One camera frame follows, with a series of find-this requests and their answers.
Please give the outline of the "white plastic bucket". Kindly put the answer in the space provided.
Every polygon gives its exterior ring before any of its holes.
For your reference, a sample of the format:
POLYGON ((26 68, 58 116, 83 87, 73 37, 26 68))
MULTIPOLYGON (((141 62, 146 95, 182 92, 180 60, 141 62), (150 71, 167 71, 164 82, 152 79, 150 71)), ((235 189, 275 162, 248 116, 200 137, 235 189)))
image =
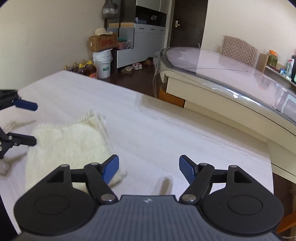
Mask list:
POLYGON ((105 79, 110 76, 112 49, 107 49, 100 52, 93 52, 93 63, 96 67, 97 78, 105 79))

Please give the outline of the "cream yellow towel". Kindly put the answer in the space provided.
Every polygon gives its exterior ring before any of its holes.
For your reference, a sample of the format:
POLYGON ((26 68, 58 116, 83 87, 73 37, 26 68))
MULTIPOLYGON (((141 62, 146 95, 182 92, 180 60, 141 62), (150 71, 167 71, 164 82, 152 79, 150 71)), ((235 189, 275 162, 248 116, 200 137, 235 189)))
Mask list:
POLYGON ((92 110, 65 125, 39 124, 32 135, 37 143, 27 151, 26 191, 62 164, 82 169, 102 164, 115 153, 104 117, 92 110))

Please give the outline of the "white grey cabinet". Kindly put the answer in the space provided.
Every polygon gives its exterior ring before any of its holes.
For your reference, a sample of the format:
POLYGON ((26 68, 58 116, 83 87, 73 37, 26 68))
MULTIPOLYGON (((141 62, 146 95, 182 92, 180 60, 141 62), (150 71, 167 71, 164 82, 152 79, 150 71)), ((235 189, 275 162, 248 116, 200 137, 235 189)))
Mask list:
POLYGON ((111 1, 112 18, 105 20, 108 31, 117 34, 118 47, 112 51, 113 68, 143 62, 162 50, 171 1, 111 1))

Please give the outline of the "orange lid jar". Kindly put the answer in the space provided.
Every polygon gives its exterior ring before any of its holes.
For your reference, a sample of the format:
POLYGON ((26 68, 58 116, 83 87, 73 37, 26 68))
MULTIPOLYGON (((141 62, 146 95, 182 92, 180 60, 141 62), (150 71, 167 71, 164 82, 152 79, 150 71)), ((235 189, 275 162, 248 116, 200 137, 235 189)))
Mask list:
POLYGON ((275 68, 277 63, 278 63, 278 54, 273 50, 269 50, 267 65, 271 66, 272 68, 275 68))

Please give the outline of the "grey hanging bag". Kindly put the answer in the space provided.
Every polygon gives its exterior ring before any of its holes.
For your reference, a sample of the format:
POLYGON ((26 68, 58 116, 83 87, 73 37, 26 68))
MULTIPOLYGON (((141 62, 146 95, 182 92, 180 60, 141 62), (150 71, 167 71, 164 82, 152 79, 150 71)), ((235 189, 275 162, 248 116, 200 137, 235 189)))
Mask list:
POLYGON ((120 1, 106 0, 102 8, 102 17, 104 19, 116 19, 120 14, 120 1))

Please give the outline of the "straw hat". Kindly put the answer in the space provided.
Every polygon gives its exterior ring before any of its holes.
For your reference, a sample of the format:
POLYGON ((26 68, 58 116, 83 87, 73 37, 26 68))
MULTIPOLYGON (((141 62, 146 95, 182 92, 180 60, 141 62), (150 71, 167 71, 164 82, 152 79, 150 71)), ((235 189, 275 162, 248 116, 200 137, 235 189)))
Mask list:
POLYGON ((112 31, 107 31, 106 28, 98 28, 95 30, 94 34, 92 35, 93 37, 95 36, 102 36, 102 35, 107 35, 110 36, 112 35, 112 31))

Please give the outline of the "cardboard box with red print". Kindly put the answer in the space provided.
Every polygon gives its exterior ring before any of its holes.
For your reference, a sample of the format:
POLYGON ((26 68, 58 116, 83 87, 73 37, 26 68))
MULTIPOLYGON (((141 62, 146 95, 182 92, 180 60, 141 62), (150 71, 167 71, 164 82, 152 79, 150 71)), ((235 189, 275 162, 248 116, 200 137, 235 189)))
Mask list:
POLYGON ((101 35, 89 37, 89 50, 91 52, 100 52, 117 47, 117 33, 112 35, 101 35))

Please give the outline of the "cooking oil bottles group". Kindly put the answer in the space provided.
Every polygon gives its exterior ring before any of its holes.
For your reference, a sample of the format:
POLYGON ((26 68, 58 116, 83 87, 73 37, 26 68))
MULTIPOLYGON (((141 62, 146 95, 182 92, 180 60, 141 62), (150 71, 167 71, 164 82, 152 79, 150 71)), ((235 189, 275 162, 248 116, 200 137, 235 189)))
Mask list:
POLYGON ((65 65, 64 70, 97 79, 97 69, 91 60, 82 60, 81 63, 74 62, 71 66, 65 65))

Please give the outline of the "glass top dining table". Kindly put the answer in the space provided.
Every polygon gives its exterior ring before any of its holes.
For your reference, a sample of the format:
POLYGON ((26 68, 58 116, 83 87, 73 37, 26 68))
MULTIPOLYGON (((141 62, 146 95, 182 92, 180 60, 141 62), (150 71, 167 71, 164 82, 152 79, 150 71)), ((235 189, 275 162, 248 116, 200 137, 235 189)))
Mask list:
POLYGON ((170 47, 154 55, 155 78, 183 107, 266 143, 272 170, 295 181, 295 93, 216 52, 170 47))

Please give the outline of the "dark wooden door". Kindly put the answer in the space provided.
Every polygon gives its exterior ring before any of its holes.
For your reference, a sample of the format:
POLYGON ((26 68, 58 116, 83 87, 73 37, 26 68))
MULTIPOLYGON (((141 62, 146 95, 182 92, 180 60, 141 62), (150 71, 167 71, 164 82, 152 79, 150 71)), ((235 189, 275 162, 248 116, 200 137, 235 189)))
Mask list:
POLYGON ((175 1, 171 47, 201 48, 208 0, 175 1))

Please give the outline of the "pair of sneakers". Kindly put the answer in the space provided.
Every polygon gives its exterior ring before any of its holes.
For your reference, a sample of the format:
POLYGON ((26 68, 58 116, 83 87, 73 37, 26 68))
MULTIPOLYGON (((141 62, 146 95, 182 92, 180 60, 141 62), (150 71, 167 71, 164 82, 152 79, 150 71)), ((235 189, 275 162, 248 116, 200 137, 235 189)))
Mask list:
POLYGON ((141 70, 141 69, 142 69, 142 64, 134 63, 134 64, 132 64, 130 66, 126 66, 123 69, 121 69, 121 73, 132 74, 133 71, 138 71, 138 70, 141 70))

